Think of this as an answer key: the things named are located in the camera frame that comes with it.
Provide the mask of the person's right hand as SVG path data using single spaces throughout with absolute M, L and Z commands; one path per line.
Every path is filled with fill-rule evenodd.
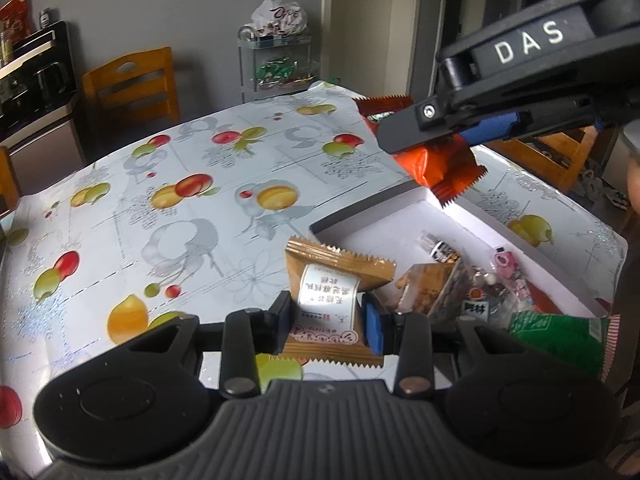
M 638 155 L 629 155 L 626 183 L 629 203 L 632 209 L 640 214 L 640 162 Z

